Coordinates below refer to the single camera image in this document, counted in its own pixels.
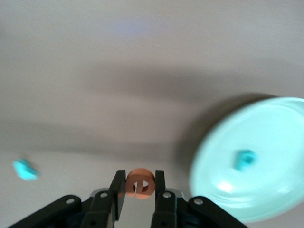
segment small blue object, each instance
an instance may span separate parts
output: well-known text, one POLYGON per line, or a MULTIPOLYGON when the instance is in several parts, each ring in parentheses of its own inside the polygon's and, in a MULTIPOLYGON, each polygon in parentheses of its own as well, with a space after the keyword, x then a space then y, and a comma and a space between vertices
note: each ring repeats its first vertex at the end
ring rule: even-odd
POLYGON ((14 161, 13 167, 17 175, 25 181, 36 181, 38 179, 39 172, 33 169, 30 163, 23 158, 14 161))
POLYGON ((257 159, 257 155, 251 150, 241 150, 237 154, 235 169, 245 171, 246 167, 250 167, 257 159))

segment light blue plate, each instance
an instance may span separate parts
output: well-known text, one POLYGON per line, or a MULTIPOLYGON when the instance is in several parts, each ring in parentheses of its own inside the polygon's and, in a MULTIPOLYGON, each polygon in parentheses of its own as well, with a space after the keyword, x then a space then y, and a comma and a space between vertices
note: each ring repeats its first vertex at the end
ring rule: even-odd
POLYGON ((304 200, 304 99, 271 98, 219 122, 190 170, 205 196, 242 222, 282 214, 304 200))

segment black plastic part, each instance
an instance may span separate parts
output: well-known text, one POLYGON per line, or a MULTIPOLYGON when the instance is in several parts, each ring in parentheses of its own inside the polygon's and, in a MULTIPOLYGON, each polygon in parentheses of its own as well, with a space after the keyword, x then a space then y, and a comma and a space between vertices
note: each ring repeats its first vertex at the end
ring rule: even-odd
POLYGON ((247 228, 244 224, 238 221, 236 218, 231 216, 229 213, 224 211, 218 205, 213 203, 206 197, 194 197, 188 202, 189 212, 196 215, 198 218, 205 218, 210 224, 214 224, 215 227, 221 228, 247 228), (203 204, 197 205, 194 200, 200 199, 203 204))
POLYGON ((93 197, 88 198, 86 201, 81 203, 81 212, 73 214, 66 218, 66 228, 79 228, 80 224, 86 215, 87 212, 90 211, 91 204, 93 202, 93 197))
POLYGON ((156 201, 155 213, 153 214, 151 228, 177 228, 176 216, 177 201, 173 192, 162 191, 156 201))
POLYGON ((163 170, 155 171, 155 203, 160 192, 166 191, 165 174, 163 170))
POLYGON ((113 228, 118 221, 125 198, 125 170, 118 170, 108 191, 95 194, 81 228, 113 228))
POLYGON ((100 191, 95 194, 90 211, 85 214, 81 228, 113 228, 114 196, 111 191, 100 191))
POLYGON ((155 197, 151 228, 247 228, 206 197, 194 197, 189 202, 176 198, 166 191, 163 171, 155 172, 155 197))
POLYGON ((48 204, 9 228, 44 228, 52 223, 56 224, 58 222, 62 224, 65 223, 63 218, 80 211, 80 198, 74 195, 67 195, 48 204), (67 203, 69 199, 74 199, 74 202, 67 203))
POLYGON ((118 170, 116 172, 109 190, 114 195, 114 201, 115 201, 114 218, 116 221, 118 221, 120 214, 122 212, 124 197, 125 197, 125 170, 118 170))

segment screw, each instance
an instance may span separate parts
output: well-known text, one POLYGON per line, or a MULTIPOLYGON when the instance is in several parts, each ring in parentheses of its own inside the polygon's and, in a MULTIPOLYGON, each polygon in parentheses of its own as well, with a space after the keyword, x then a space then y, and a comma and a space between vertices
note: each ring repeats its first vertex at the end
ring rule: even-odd
POLYGON ((171 194, 169 192, 165 192, 163 195, 162 195, 164 198, 170 198, 171 197, 171 194))
POLYGON ((71 204, 71 203, 74 203, 75 202, 75 199, 73 198, 70 198, 66 201, 67 204, 71 204))
POLYGON ((197 205, 202 205, 204 202, 200 198, 196 198, 194 200, 194 203, 197 204, 197 205))
POLYGON ((101 198, 105 198, 105 197, 107 197, 107 196, 108 196, 108 193, 106 193, 106 192, 103 192, 103 193, 100 194, 100 197, 101 197, 101 198))

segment orange ring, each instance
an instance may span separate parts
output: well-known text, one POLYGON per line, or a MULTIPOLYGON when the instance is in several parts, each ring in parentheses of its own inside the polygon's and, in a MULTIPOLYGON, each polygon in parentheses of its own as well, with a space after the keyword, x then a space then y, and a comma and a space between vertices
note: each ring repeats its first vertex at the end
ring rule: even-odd
POLYGON ((126 182, 125 191, 130 197, 136 195, 138 199, 149 198, 155 190, 155 177, 147 169, 139 168, 129 172, 126 182))

